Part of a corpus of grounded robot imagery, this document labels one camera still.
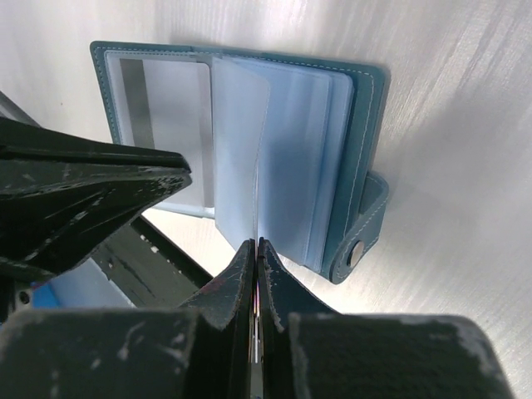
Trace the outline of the blue leather card holder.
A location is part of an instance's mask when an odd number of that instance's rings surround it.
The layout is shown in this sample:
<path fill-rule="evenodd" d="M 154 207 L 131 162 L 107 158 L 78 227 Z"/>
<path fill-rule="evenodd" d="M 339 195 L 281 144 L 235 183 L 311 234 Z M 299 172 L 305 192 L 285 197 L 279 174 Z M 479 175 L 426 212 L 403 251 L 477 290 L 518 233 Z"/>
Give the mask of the blue leather card holder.
<path fill-rule="evenodd" d="M 91 56 L 112 140 L 122 137 L 118 60 L 203 62 L 210 68 L 214 206 L 175 210 L 213 219 L 233 247 L 254 237 L 254 161 L 260 146 L 259 237 L 285 258 L 343 282 L 377 242 L 387 182 L 371 170 L 386 100 L 378 66 L 229 47 L 96 41 Z"/>

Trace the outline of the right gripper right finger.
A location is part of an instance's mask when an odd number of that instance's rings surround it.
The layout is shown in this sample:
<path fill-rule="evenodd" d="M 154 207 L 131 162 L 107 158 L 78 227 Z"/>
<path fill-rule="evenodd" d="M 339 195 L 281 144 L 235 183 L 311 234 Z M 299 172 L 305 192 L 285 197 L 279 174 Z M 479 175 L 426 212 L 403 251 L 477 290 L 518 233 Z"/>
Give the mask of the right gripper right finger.
<path fill-rule="evenodd" d="M 510 398 L 488 337 L 453 315 L 332 310 L 258 247 L 267 398 Z"/>

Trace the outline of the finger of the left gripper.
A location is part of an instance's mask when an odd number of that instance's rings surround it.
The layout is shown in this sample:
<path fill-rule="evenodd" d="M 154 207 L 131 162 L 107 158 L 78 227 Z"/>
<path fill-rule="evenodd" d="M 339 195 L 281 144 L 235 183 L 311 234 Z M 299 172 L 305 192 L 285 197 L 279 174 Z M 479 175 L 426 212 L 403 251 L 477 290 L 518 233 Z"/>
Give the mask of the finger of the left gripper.
<path fill-rule="evenodd" d="M 1 120 L 1 274 L 46 281 L 82 264 L 144 210 L 192 182 L 174 152 Z"/>

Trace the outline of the silver VIP card top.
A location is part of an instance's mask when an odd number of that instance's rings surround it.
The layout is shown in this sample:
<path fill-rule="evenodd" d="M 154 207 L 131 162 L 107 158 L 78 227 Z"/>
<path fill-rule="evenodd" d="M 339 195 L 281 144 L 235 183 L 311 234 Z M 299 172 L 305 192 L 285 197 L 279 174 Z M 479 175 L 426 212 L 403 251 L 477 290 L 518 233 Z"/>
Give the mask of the silver VIP card top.
<path fill-rule="evenodd" d="M 181 154 L 192 183 L 166 200 L 173 209 L 214 206 L 210 68 L 203 62 L 120 58 L 116 103 L 132 145 Z"/>

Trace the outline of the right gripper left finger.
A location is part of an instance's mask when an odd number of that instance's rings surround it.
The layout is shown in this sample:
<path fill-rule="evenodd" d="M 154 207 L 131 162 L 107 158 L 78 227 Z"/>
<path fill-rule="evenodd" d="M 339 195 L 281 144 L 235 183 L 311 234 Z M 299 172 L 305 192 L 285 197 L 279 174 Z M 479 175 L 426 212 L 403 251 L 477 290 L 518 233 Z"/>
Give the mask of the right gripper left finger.
<path fill-rule="evenodd" d="M 27 310 L 1 329 L 4 398 L 247 398 L 254 242 L 177 308 Z"/>

